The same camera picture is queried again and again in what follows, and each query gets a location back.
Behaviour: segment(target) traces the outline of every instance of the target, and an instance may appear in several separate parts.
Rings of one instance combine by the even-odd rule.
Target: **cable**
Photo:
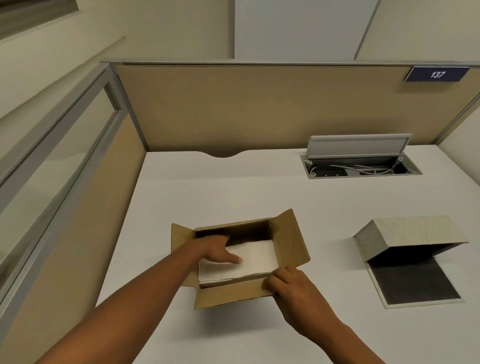
[[[381,174],[387,174],[387,173],[393,172],[393,169],[392,169],[392,168],[389,169],[389,170],[386,170],[386,171],[377,173],[376,169],[375,169],[375,168],[372,168],[372,167],[362,166],[362,165],[360,165],[360,164],[354,164],[353,166],[354,166],[354,167],[362,167],[362,168],[370,169],[370,170],[373,171],[373,173],[366,172],[366,171],[364,171],[364,170],[359,170],[359,169],[352,168],[352,167],[338,166],[338,165],[335,165],[335,164],[329,164],[328,166],[316,166],[316,167],[313,167],[312,169],[310,169],[309,174],[311,174],[315,168],[319,168],[319,167],[336,167],[336,168],[343,168],[343,169],[345,169],[345,170],[355,170],[355,171],[357,171],[357,172],[359,172],[359,173],[364,173],[364,174],[368,174],[368,175],[371,175],[371,176],[381,175]]]

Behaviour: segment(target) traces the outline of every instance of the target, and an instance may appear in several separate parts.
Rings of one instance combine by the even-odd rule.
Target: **beige partition panel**
[[[480,92],[478,68],[458,83],[404,83],[409,65],[116,67],[151,151],[216,156],[306,147],[311,135],[412,133],[411,144],[429,144]]]
[[[95,307],[144,157],[128,116],[24,300],[0,363],[34,363]]]

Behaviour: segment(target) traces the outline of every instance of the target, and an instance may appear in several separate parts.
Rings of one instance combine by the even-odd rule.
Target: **blue sign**
[[[413,66],[404,82],[458,82],[470,67]]]

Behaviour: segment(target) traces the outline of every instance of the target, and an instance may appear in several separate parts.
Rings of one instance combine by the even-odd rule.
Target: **white desk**
[[[387,363],[478,363],[480,187],[438,147],[409,146],[422,176],[309,180],[303,150],[148,153],[98,303],[170,252],[187,227],[293,208],[312,257],[302,269]],[[386,310],[352,240],[372,218],[449,215],[470,240],[437,257],[465,303]],[[181,287],[136,363],[328,363],[271,297],[194,311]]]

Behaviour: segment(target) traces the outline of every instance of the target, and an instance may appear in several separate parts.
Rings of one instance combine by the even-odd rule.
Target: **white paper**
[[[226,249],[243,259],[241,264],[214,263],[202,259],[198,263],[200,286],[211,285],[246,276],[270,273],[278,268],[273,241],[247,242]]]

